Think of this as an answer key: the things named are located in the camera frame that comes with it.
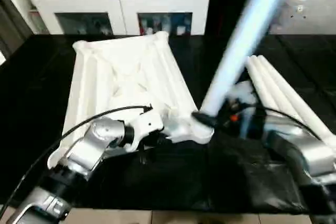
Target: white rod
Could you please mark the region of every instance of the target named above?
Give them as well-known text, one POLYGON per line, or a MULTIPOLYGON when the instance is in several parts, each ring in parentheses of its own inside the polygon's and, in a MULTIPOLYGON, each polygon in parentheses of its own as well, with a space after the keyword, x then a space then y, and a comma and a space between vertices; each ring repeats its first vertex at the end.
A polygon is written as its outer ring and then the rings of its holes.
POLYGON ((258 60, 256 56, 252 56, 250 60, 257 68, 257 71, 260 73, 268 92, 271 93, 280 111, 293 116, 295 119, 303 123, 303 119, 299 116, 298 112, 294 109, 285 94, 278 87, 277 83, 273 80, 272 76, 268 73, 264 65, 258 60))
POLYGON ((251 57, 248 58, 246 63, 246 68, 248 71, 248 75, 250 76, 252 83, 261 99, 261 102, 264 106, 279 110, 274 98, 272 95, 267 91, 267 88, 262 80, 260 73, 258 72, 256 66, 254 66, 253 62, 251 61, 251 57))
POLYGON ((233 31, 215 77, 203 101, 201 111, 216 116, 230 88, 241 74, 250 56, 266 32, 281 0, 248 0, 233 31))
POLYGON ((294 106, 304 122, 309 126, 325 143, 336 146, 336 136, 331 133, 328 127, 321 121, 315 112, 306 104, 302 97, 282 77, 282 75, 268 62, 264 56, 258 56, 259 62, 267 69, 277 85, 283 90, 288 100, 294 106))

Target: blue-white tube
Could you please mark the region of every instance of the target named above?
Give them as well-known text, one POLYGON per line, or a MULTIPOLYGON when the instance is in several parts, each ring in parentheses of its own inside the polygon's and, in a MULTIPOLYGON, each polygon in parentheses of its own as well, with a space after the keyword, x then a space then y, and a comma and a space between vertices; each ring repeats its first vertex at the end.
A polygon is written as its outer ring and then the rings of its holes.
POLYGON ((216 116, 245 62, 266 32, 281 0, 248 0, 223 54, 201 111, 216 116))

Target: white cabinet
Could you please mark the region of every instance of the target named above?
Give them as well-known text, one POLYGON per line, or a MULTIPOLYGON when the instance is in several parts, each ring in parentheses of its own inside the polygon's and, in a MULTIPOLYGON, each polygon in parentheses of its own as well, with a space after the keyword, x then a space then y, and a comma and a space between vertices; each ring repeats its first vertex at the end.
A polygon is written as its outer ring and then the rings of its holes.
POLYGON ((51 34, 202 35, 209 0, 32 0, 51 34))

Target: black tablecloth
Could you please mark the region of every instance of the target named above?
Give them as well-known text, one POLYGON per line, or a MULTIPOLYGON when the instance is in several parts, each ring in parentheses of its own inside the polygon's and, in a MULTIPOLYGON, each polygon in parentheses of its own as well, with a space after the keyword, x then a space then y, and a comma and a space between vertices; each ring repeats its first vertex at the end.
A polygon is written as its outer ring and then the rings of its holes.
MULTIPOLYGON (((32 36, 0 67, 0 203, 23 172, 60 137, 66 114, 77 40, 98 37, 32 36)), ((224 50, 219 38, 173 37, 170 46, 197 104, 224 50)), ((336 36, 266 36, 263 54, 336 131, 336 36)), ((78 207, 174 209, 216 212, 305 212, 286 165, 259 141, 223 133, 208 145, 184 142, 112 158, 81 194, 78 207)), ((41 162, 13 201, 18 204, 46 168, 41 162)))

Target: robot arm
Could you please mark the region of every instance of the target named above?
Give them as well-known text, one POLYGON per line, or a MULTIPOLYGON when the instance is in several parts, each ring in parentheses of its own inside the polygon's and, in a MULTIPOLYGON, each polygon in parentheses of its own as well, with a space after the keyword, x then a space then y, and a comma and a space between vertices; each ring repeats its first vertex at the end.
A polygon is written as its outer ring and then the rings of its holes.
POLYGON ((161 117, 155 110, 139 115, 128 125, 107 117, 94 120, 85 135, 33 189, 7 223, 46 224, 64 220, 81 189, 108 157, 108 148, 135 151, 144 137, 162 129, 161 117))
POLYGON ((286 118, 267 116, 264 132, 264 146, 286 161, 309 210, 312 223, 335 223, 334 150, 286 118))

